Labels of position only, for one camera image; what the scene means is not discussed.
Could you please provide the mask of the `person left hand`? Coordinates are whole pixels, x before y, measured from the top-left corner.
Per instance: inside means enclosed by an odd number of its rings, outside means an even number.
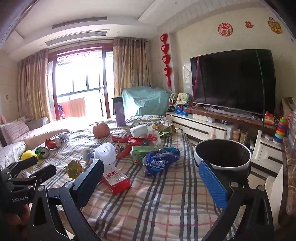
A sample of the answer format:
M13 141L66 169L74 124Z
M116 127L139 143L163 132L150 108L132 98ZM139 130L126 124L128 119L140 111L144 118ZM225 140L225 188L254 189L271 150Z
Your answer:
M30 220L30 206L23 206L24 213L5 213L1 220L1 240L28 240L28 223Z

